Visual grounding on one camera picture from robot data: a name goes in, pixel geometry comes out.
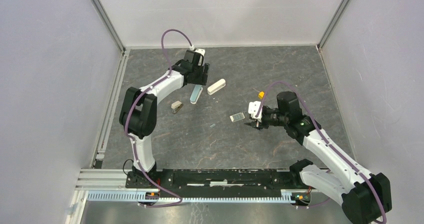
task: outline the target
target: white panel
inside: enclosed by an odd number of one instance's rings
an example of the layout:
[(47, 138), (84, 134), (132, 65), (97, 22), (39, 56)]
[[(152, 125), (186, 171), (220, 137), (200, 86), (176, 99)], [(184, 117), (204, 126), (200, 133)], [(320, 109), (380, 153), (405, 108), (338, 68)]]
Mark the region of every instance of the white panel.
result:
[(390, 180), (389, 223), (422, 223), (424, 0), (351, 0), (323, 57), (357, 161)]
[[(100, 0), (127, 47), (160, 47), (179, 29), (195, 45), (309, 45), (324, 34), (341, 0)], [(186, 47), (177, 33), (169, 47)]]
[(120, 52), (90, 0), (0, 0), (0, 223), (64, 223)]

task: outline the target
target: metal corner post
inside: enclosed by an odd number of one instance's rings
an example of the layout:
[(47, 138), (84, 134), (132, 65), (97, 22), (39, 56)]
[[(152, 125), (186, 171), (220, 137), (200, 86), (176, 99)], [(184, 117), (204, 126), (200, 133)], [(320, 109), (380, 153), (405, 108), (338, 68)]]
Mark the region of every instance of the metal corner post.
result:
[(319, 41), (317, 45), (319, 49), (323, 48), (323, 46), (326, 44), (327, 40), (330, 37), (330, 34), (333, 32), (334, 28), (339, 22), (340, 17), (342, 16), (343, 12), (345, 12), (345, 9), (348, 6), (350, 1), (351, 0), (341, 0), (337, 10), (335, 11), (330, 23), (327, 26), (327, 29), (325, 29), (324, 35), (322, 35), (321, 40)]
[(106, 13), (105, 9), (103, 8), (102, 3), (100, 0), (91, 0), (93, 3), (95, 9), (97, 10), (100, 18), (103, 20), (104, 25), (106, 26), (107, 30), (109, 31), (110, 35), (113, 38), (113, 41), (115, 42), (116, 46), (121, 52), (125, 52), (125, 46), (122, 43), (121, 39), (118, 36), (117, 31), (115, 30), (114, 26), (112, 25), (111, 20), (108, 17), (108, 14)]

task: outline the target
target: black cable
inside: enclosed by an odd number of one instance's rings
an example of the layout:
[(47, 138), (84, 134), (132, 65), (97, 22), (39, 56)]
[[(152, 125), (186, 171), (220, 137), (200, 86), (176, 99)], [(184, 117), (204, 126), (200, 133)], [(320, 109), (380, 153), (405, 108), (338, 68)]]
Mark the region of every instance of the black cable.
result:
[(124, 168), (125, 168), (125, 164), (127, 164), (128, 161), (131, 161), (134, 164), (134, 160), (133, 159), (127, 159), (124, 161), (123, 165), (122, 165), (122, 171), (123, 173), (125, 173), (125, 175), (128, 175), (128, 173), (125, 172)]

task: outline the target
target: purple tube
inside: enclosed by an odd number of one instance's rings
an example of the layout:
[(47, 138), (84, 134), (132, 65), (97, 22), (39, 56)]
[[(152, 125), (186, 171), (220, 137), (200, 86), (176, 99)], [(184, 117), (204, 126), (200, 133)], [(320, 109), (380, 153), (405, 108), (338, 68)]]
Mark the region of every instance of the purple tube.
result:
[[(168, 72), (168, 76), (170, 76), (171, 75), (171, 73), (172, 73), (172, 64), (171, 64), (171, 60), (170, 60), (170, 58), (168, 57), (168, 54), (167, 54), (167, 51), (166, 51), (166, 49), (165, 49), (165, 46), (164, 46), (164, 37), (165, 37), (165, 35), (167, 34), (167, 33), (169, 33), (169, 32), (177, 32), (177, 33), (180, 33), (180, 34), (182, 34), (186, 39), (187, 39), (187, 41), (188, 41), (188, 43), (190, 44), (190, 46), (192, 46), (192, 42), (190, 41), (190, 39), (186, 36), (186, 34), (184, 34), (182, 31), (180, 31), (180, 30), (177, 30), (177, 29), (169, 29), (169, 30), (167, 30), (167, 31), (165, 31), (163, 34), (162, 34), (162, 38), (161, 38), (161, 40), (160, 40), (160, 42), (161, 42), (161, 45), (162, 45), (162, 52), (163, 52), (163, 55), (165, 56), (165, 58), (166, 58), (166, 61), (168, 62), (168, 67), (169, 67), (169, 72)], [(158, 85), (159, 83), (161, 83), (161, 82), (163, 82), (164, 80), (166, 80), (168, 77), (167, 76), (164, 76), (164, 77), (162, 77), (161, 79), (159, 79), (158, 81), (156, 81), (155, 83), (153, 83), (151, 86), (152, 87), (155, 87), (156, 85)], [(152, 185), (154, 185), (155, 187), (157, 187), (159, 190), (161, 190), (161, 191), (164, 191), (164, 192), (166, 192), (166, 193), (168, 193), (168, 194), (171, 194), (172, 196), (174, 196), (174, 197), (176, 197), (176, 198), (178, 198), (179, 199), (179, 201), (177, 201), (177, 202), (173, 202), (173, 203), (168, 203), (168, 204), (162, 204), (162, 205), (146, 205), (145, 207), (146, 208), (164, 208), (164, 207), (172, 207), (172, 206), (176, 206), (176, 205), (178, 205), (178, 204), (180, 204), (182, 201), (183, 201), (183, 199), (181, 198), (181, 196), (179, 196), (179, 195), (177, 195), (177, 194), (175, 194), (174, 192), (172, 192), (172, 191), (170, 191), (170, 190), (168, 190), (168, 189), (166, 189), (166, 188), (163, 188), (162, 186), (160, 186), (160, 185), (158, 185), (156, 182), (154, 182), (150, 177), (149, 177), (149, 175), (147, 175), (147, 173), (146, 173), (146, 171), (143, 169), (143, 167), (142, 167), (142, 165), (140, 164), (140, 159), (139, 159), (139, 155), (138, 155), (138, 153), (137, 153), (137, 148), (136, 148), (136, 140), (135, 140), (135, 138), (134, 137), (132, 137), (131, 135), (129, 135), (128, 134), (128, 124), (130, 123), (130, 118), (131, 118), (131, 115), (133, 114), (133, 111), (134, 111), (134, 109), (136, 108), (136, 103), (138, 103), (139, 101), (140, 101), (140, 99), (142, 98), (142, 96), (144, 96), (144, 94), (146, 94), (148, 91), (150, 91), (151, 90), (151, 88), (150, 87), (148, 87), (146, 90), (144, 90), (136, 99), (135, 99), (135, 101), (134, 101), (134, 103), (132, 104), (132, 106), (131, 106), (131, 108), (129, 109), (129, 112), (128, 112), (128, 117), (126, 118), (126, 121), (125, 121), (125, 126), (124, 126), (124, 132), (125, 132), (125, 135), (127, 136), (127, 137), (129, 137), (129, 139), (131, 139), (131, 145), (132, 145), (132, 151), (134, 152), (134, 162), (135, 163), (137, 163), (138, 164), (138, 167), (140, 168), (140, 170), (141, 170), (141, 172), (143, 173), (143, 175), (144, 175), (144, 177), (146, 177), (146, 179), (152, 184)]]
[[(330, 144), (329, 140), (324, 136), (324, 134), (321, 132), (321, 130), (318, 128), (317, 122), (315, 121), (314, 115), (312, 114), (311, 110), (308, 108), (308, 106), (305, 104), (305, 101), (302, 99), (302, 97), (299, 95), (298, 91), (292, 87), (288, 82), (286, 81), (275, 81), (273, 83), (271, 83), (268, 88), (266, 89), (265, 93), (263, 94), (263, 98), (262, 101), (260, 102), (259, 105), (259, 109), (261, 110), (261, 108), (264, 106), (264, 101), (265, 98), (267, 97), (267, 94), (269, 92), (269, 90), (275, 85), (275, 84), (284, 84), (285, 86), (287, 86), (292, 92), (294, 92), (297, 96), (297, 98), (299, 99), (300, 103), (302, 104), (303, 108), (305, 109), (305, 111), (307, 112), (307, 114), (309, 115), (310, 119), (312, 120), (313, 126), (315, 127), (316, 131), (318, 132), (318, 134), (321, 136), (321, 138), (324, 140), (324, 142), (326, 144), (328, 144), (328, 146), (341, 158), (343, 159), (344, 162), (346, 162), (355, 172), (359, 172), (359, 169), (352, 163), (350, 162), (342, 153), (340, 153), (339, 150), (337, 150), (332, 144)], [(371, 182), (368, 180), (368, 178), (363, 174), (363, 173), (359, 173), (359, 176), (365, 181), (365, 183), (368, 185), (369, 189), (371, 190), (375, 200), (377, 201), (377, 205), (378, 208), (380, 209), (381, 215), (383, 217), (383, 221), (378, 221), (375, 220), (374, 222), (378, 223), (378, 224), (386, 224), (387, 223), (387, 217), (386, 217), (386, 213), (384, 211), (383, 208), (383, 204), (382, 201), (379, 198), (379, 195), (377, 194), (376, 189), (373, 187), (373, 185), (371, 184)]]

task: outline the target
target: gray stone floor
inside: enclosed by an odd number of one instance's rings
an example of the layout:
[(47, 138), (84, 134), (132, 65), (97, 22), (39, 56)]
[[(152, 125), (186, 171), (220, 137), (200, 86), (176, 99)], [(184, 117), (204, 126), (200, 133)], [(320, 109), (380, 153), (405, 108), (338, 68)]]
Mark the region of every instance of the gray stone floor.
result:
[[(168, 53), (175, 63), (183, 58), (185, 49), (169, 49)], [(352, 156), (329, 80), (314, 46), (206, 48), (205, 59), (210, 63), (207, 86), (224, 78), (226, 87), (213, 95), (208, 95), (204, 87), (193, 105), (190, 96), (194, 86), (189, 84), (160, 103), (152, 133), (153, 155), (159, 169), (288, 168), (304, 158), (324, 167), (312, 152), (288, 137), (282, 127), (258, 131), (244, 125), (248, 119), (231, 122), (229, 116), (247, 112), (249, 102), (259, 101), (258, 92), (278, 80), (297, 87), (317, 121)], [(126, 90), (151, 83), (167, 67), (160, 49), (129, 53), (102, 168), (120, 169), (126, 159), (133, 158), (130, 141), (118, 122)], [(287, 89), (275, 86), (265, 104), (275, 108), (276, 96), (282, 91)], [(172, 114), (171, 104), (175, 101), (183, 102), (184, 106)]]

